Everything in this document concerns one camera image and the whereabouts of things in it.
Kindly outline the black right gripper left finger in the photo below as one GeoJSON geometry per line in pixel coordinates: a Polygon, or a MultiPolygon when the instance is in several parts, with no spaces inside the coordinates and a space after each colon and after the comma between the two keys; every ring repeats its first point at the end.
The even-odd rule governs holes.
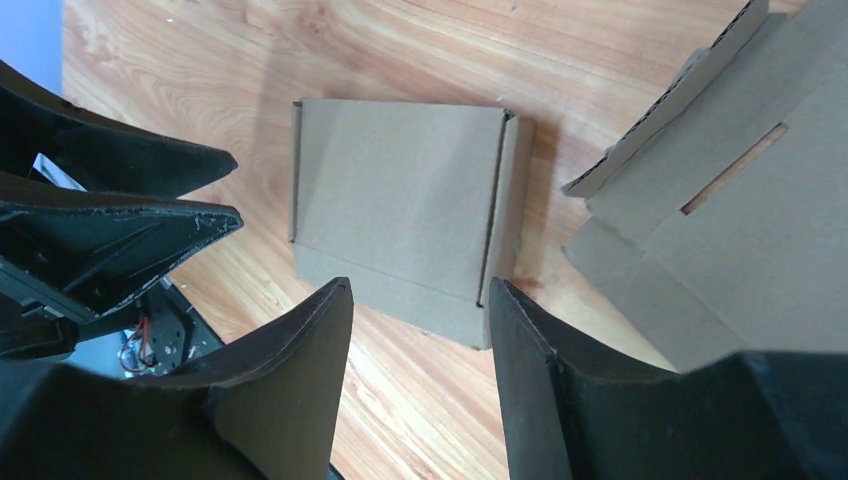
{"type": "Polygon", "coordinates": [[[5,479],[323,479],[351,340],[350,281],[161,376],[1,365],[5,479]]]}

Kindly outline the brown cardboard box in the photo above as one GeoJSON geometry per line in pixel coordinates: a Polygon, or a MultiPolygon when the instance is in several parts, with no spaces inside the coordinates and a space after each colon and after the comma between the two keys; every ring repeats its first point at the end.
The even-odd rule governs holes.
{"type": "Polygon", "coordinates": [[[519,250],[535,124],[504,108],[304,98],[292,110],[298,279],[457,343],[492,344],[489,283],[519,250]]]}

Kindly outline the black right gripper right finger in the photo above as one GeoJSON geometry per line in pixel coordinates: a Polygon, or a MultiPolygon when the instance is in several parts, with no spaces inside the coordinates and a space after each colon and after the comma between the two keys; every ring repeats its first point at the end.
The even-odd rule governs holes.
{"type": "Polygon", "coordinates": [[[514,479],[843,479],[847,359],[742,351],[678,374],[495,278],[488,314],[514,479]]]}

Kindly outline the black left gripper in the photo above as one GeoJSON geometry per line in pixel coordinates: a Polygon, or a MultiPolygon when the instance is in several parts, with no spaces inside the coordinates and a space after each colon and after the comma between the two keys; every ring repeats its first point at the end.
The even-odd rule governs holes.
{"type": "Polygon", "coordinates": [[[2,64],[1,358],[69,355],[82,323],[133,303],[240,229],[231,206],[164,199],[237,166],[226,150],[96,114],[2,64]],[[38,154],[88,191],[129,194],[21,178],[38,154]]]}

